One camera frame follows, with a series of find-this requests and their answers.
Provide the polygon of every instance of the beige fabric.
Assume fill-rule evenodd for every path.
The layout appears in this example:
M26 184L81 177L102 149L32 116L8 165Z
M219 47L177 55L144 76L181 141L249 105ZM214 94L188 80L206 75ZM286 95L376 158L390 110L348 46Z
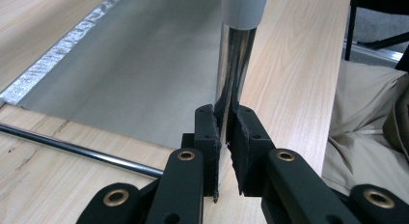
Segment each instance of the beige fabric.
M382 125L403 71L341 62L322 179L349 194L356 184L387 188L409 203L409 165L383 137Z

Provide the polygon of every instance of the shiny metal cylinder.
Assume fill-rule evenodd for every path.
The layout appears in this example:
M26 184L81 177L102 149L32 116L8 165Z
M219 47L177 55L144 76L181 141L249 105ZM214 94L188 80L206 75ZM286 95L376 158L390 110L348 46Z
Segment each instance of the shiny metal cylinder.
M72 154L79 154L87 158L95 159L104 163L118 166L123 169L127 169L136 173L144 174L153 178L160 178L163 175L163 171L149 167L148 165L129 161L127 159L119 158L110 154L104 154L98 151L90 150L77 146L68 142L57 140L45 135L40 135L28 130L23 130L14 126L8 126L0 124L0 132L8 133L20 138L34 141L36 143L44 144L50 147L54 147L60 150L70 152Z
M222 27L214 114L225 143L231 140L255 35L256 28L243 31L226 24Z

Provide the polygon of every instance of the foil strip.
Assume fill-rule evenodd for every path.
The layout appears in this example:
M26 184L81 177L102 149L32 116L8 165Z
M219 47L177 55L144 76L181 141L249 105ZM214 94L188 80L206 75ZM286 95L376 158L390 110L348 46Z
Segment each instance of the foil strip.
M1 94L0 100L16 105L21 101L121 0L103 0L83 20L45 52Z

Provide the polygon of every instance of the light wood surface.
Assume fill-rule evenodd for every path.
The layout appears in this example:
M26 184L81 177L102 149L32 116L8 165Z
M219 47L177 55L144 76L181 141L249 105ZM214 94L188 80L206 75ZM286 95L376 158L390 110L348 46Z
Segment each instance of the light wood surface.
M0 0L3 88L101 0ZM349 0L269 0L242 103L254 108L277 147L321 172ZM5 105L0 122L163 168L170 149ZM204 223L262 223L260 199L238 196L223 153L221 198L204 201ZM0 222L73 223L103 186L151 179L0 134Z

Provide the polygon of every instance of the white cap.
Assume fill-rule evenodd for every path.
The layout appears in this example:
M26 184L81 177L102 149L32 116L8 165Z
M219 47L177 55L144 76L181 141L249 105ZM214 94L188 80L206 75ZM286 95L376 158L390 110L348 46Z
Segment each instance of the white cap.
M223 22L237 30L257 28L267 0L222 0Z

